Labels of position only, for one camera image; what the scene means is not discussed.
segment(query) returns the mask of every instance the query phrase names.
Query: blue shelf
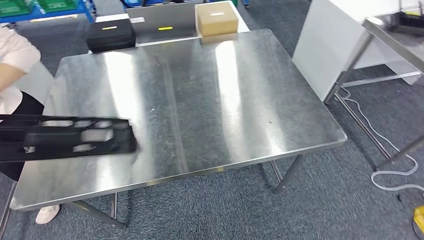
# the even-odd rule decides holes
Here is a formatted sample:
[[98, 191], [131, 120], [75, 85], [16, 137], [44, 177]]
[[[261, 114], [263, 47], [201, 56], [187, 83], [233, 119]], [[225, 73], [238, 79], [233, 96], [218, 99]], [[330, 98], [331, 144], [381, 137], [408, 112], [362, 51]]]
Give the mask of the blue shelf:
[[[163, 3], [164, 3], [164, 0], [147, 0], [146, 6], [154, 5], [154, 4], [163, 4]], [[130, 6], [132, 8], [136, 8], [136, 7], [142, 6], [142, 1], [135, 2], [135, 3], [134, 2], [133, 3], [126, 2], [126, 4], [128, 4], [128, 6]]]
[[95, 5], [91, 0], [89, 0], [87, 2], [90, 5], [89, 7], [87, 7], [86, 2], [84, 0], [80, 0], [76, 9], [65, 10], [65, 11], [56, 11], [56, 12], [46, 12], [44, 14], [42, 13], [42, 11], [40, 10], [40, 8], [38, 6], [34, 6], [34, 8], [32, 9], [32, 13], [29, 13], [29, 14], [0, 17], [0, 24], [2, 24], [2, 23], [16, 23], [16, 22], [21, 22], [21, 21], [29, 21], [29, 20], [43, 19], [43, 18], [52, 18], [52, 17], [74, 15], [74, 14], [85, 14], [87, 16], [89, 22], [93, 23], [94, 20], [93, 20], [93, 17], [91, 15], [91, 11], [95, 9]]

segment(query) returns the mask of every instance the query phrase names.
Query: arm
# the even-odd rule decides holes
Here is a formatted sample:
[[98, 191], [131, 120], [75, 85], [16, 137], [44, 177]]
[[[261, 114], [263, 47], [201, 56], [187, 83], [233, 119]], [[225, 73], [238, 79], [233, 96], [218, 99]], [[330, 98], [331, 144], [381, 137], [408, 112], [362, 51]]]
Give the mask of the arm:
[[0, 27], [0, 92], [27, 74], [40, 61], [40, 52], [25, 37]]

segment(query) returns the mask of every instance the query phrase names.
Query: white shoe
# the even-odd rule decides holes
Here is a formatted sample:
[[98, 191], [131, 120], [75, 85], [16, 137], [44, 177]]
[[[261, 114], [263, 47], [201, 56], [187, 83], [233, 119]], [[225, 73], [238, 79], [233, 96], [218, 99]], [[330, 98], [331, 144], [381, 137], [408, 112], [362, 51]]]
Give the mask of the white shoe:
[[35, 218], [35, 223], [46, 224], [50, 222], [56, 217], [60, 209], [59, 205], [42, 207]]

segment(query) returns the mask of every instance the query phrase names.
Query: gray carpet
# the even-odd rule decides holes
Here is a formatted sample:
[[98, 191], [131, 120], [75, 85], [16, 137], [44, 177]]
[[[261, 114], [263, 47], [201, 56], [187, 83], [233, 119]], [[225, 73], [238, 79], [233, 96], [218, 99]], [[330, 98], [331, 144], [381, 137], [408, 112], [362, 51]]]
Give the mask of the gray carpet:
[[[122, 11], [117, 0], [97, 0], [101, 15]], [[309, 7], [307, 0], [251, 0], [239, 11], [253, 29], [271, 29], [293, 54]], [[85, 16], [20, 23], [17, 30], [43, 53], [42, 62], [55, 73], [65, 56], [87, 52]], [[356, 71], [357, 79], [389, 74], [385, 66]], [[424, 134], [424, 87], [401, 80], [350, 88], [375, 128], [399, 147]], [[49, 224], [36, 225], [36, 211], [13, 211], [6, 240], [168, 240], [168, 239], [416, 239], [411, 219], [424, 205], [422, 192], [387, 192], [370, 180], [370, 163], [383, 157], [337, 102], [329, 106], [349, 140], [337, 149], [311, 155], [282, 194], [270, 164], [192, 177], [119, 193], [119, 219], [125, 230], [112, 228], [66, 205]], [[414, 156], [421, 163], [424, 149]], [[277, 162], [287, 170], [293, 159]], [[407, 160], [391, 169], [407, 170]], [[410, 177], [381, 177], [379, 183], [424, 185], [424, 167]], [[11, 185], [0, 177], [0, 206]], [[111, 196], [87, 200], [110, 211]]]

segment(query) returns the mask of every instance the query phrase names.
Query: white cable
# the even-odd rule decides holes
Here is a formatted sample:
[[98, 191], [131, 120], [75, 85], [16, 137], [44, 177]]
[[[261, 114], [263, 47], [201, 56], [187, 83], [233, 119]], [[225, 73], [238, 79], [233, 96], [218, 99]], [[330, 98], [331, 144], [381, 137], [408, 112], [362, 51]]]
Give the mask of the white cable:
[[[351, 93], [347, 90], [347, 89], [345, 89], [344, 87], [342, 87], [341, 89], [343, 89], [343, 90], [345, 90], [346, 91], [346, 93], [347, 93], [347, 95], [345, 96], [345, 97], [341, 97], [341, 99], [343, 99], [343, 100], [345, 100], [345, 101], [349, 101], [349, 102], [352, 102], [352, 103], [355, 103], [356, 104], [356, 106], [357, 106], [357, 108], [358, 108], [358, 111], [360, 112], [360, 114], [362, 115], [362, 117], [366, 120], [366, 122], [368, 123], [368, 125], [369, 125], [369, 128], [377, 135], [377, 136], [379, 136], [380, 138], [382, 138], [383, 140], [385, 140], [388, 144], [390, 144], [396, 151], [398, 151], [399, 152], [399, 149], [395, 146], [395, 145], [393, 145], [393, 143], [391, 143], [386, 137], [384, 137], [383, 135], [381, 135], [380, 133], [378, 133], [374, 128], [373, 128], [373, 126], [371, 125], [371, 123], [370, 123], [370, 120], [368, 120], [368, 118], [365, 116], [365, 114], [362, 112], [362, 110], [361, 110], [361, 106], [360, 106], [360, 104], [359, 104], [359, 102], [357, 102], [357, 101], [355, 101], [355, 100], [353, 100], [353, 99], [350, 99], [350, 97], [351, 97]], [[409, 171], [388, 171], [388, 170], [382, 170], [382, 171], [376, 171], [376, 172], [374, 172], [373, 174], [371, 174], [371, 181], [372, 181], [372, 183], [377, 187], [377, 188], [379, 188], [379, 189], [382, 189], [382, 190], [386, 190], [386, 191], [399, 191], [399, 190], [402, 190], [402, 189], [409, 189], [409, 188], [414, 188], [414, 189], [420, 189], [420, 190], [422, 190], [422, 191], [424, 191], [424, 187], [422, 187], [422, 186], [420, 186], [420, 185], [416, 185], [416, 184], [403, 184], [403, 185], [400, 185], [400, 186], [393, 186], [393, 187], [387, 187], [387, 186], [382, 186], [382, 185], [379, 185], [379, 184], [377, 184], [376, 183], [376, 181], [374, 180], [374, 178], [377, 176], [377, 175], [386, 175], [386, 174], [390, 174], [390, 175], [401, 175], [401, 176], [409, 176], [409, 175], [411, 175], [411, 174], [413, 174], [413, 173], [415, 173], [415, 171], [418, 169], [418, 163], [417, 163], [417, 161], [413, 158], [413, 157], [411, 157], [410, 155], [408, 155], [408, 154], [406, 154], [406, 157], [407, 158], [409, 158], [410, 160], [412, 160], [413, 162], [414, 162], [414, 166], [413, 166], [413, 168], [411, 169], [411, 170], [409, 170]]]

